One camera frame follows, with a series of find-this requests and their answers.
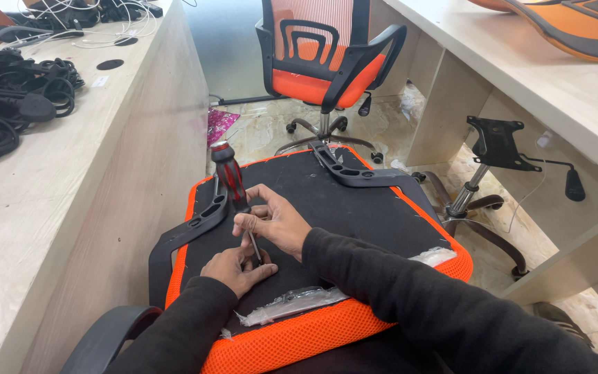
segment chair armrest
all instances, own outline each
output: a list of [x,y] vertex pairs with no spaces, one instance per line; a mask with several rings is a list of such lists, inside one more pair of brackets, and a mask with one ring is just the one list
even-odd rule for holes
[[387,78],[387,74],[391,70],[394,61],[396,61],[401,48],[403,48],[406,34],[407,26],[391,25],[367,45],[351,45],[347,47],[343,61],[336,73],[336,78],[329,85],[327,93],[322,100],[322,112],[329,113],[336,107],[338,99],[343,95],[343,92],[345,92],[354,78],[391,42],[391,47],[382,63],[378,76],[369,86],[369,89],[374,89],[382,84],[385,78]]
[[273,97],[279,97],[280,94],[274,91],[272,85],[272,62],[274,59],[274,38],[272,37],[271,31],[267,30],[263,26],[263,19],[260,19],[255,24],[255,31],[257,32],[258,39],[260,40],[260,49],[262,50],[262,76],[264,77],[264,89]]
[[137,338],[161,313],[161,309],[150,306],[112,308],[82,336],[59,373],[102,374],[124,342]]

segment tangled cables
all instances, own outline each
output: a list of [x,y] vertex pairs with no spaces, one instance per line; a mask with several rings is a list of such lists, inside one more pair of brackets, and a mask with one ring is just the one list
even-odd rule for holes
[[30,123],[70,115],[75,90],[83,85],[70,61],[37,64],[24,60],[18,49],[0,50],[0,157],[17,148],[18,135]]

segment desk surface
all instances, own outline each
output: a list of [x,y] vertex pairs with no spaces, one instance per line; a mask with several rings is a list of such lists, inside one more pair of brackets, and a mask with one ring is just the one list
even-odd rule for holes
[[598,63],[467,0],[384,1],[598,164]]
[[[154,2],[166,12],[171,3]],[[77,91],[71,115],[34,124],[21,136],[20,147],[0,158],[0,357],[19,356],[16,350],[24,348],[16,346],[16,339],[25,337],[30,343],[36,334],[130,106],[148,71],[157,69],[150,65],[167,32],[164,21],[158,19],[155,34],[127,47],[77,48],[71,43],[82,43],[71,38],[48,41],[37,51],[35,46],[23,48],[24,56],[37,62],[70,59],[86,85]],[[154,29],[153,20],[146,30],[143,24],[132,28],[140,35]],[[88,30],[121,32],[121,23]],[[87,34],[84,38],[106,41],[114,37]],[[122,59],[124,64],[110,71],[96,69],[98,63],[110,59]],[[92,87],[102,76],[109,76],[105,85]]]

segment white wooden desk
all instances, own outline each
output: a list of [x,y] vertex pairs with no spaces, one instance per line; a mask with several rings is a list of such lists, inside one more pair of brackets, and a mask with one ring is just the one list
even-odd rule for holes
[[[519,151],[539,158],[534,141],[559,136],[542,150],[573,163],[587,198],[564,195],[565,170],[552,168],[524,209],[560,252],[502,296],[519,303],[551,301],[594,286],[598,291],[598,63],[550,45],[521,17],[467,0],[384,0],[409,21],[415,52],[409,78],[427,97],[407,165],[447,162],[464,140],[467,115],[523,121]],[[518,201],[540,180],[531,173],[492,168]]]
[[[207,85],[179,0],[154,4],[165,16],[136,44],[24,48],[70,59],[87,84],[71,115],[35,124],[0,158],[0,373],[57,373],[101,314],[146,304],[147,255],[204,177]],[[110,59],[124,64],[96,70]]]

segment chair caster wheel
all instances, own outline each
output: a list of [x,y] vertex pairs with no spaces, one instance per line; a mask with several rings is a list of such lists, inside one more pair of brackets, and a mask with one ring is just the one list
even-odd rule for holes
[[514,266],[514,268],[513,268],[513,269],[511,269],[511,277],[513,277],[513,278],[514,278],[514,282],[518,281],[520,278],[522,278],[522,277],[524,277],[524,276],[527,276],[528,274],[529,274],[529,270],[527,270],[527,271],[525,272],[525,274],[520,274],[520,273],[518,272],[518,267],[517,267],[517,266]]
[[378,153],[371,152],[371,159],[373,160],[374,163],[381,164],[382,160],[384,160],[384,156],[380,152],[378,152]]
[[421,174],[419,172],[414,172],[411,174],[411,176],[417,181],[417,183],[421,183],[426,180],[426,174]]

